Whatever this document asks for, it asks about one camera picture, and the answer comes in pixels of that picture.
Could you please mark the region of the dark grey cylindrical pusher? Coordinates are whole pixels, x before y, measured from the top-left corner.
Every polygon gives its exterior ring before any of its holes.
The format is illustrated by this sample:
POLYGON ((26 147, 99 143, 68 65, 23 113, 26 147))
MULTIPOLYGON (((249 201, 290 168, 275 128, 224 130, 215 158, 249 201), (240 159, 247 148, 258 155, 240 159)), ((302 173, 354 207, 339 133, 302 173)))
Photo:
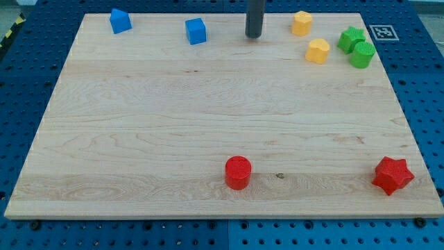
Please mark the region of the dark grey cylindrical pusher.
POLYGON ((264 21, 265 0, 246 1, 246 28, 245 35, 250 39, 257 39, 262 34, 264 21))

